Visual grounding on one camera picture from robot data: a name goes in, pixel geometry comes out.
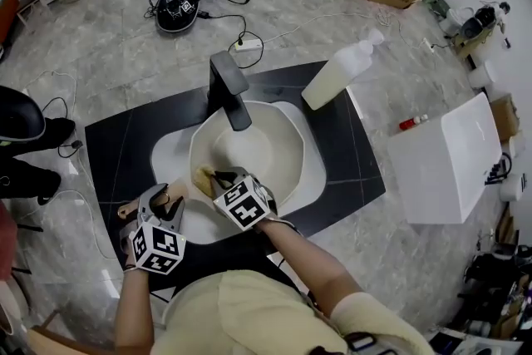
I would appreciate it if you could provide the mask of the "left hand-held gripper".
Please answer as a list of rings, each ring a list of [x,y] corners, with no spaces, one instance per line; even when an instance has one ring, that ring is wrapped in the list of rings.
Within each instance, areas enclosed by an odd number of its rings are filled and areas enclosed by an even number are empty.
[[[167,184],[157,184],[142,193],[138,199],[137,221],[120,232],[122,248],[131,244],[132,265],[154,274],[170,274],[185,254],[186,238],[170,230],[180,227],[185,199],[179,197],[170,205],[163,225],[154,216],[154,208],[169,202],[167,189]]]

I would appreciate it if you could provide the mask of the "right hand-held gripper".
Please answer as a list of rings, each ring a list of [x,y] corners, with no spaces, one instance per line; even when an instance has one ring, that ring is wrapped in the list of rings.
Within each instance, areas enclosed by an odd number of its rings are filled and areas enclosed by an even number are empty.
[[[214,209],[242,231],[277,214],[273,193],[242,167],[216,170],[209,181]]]

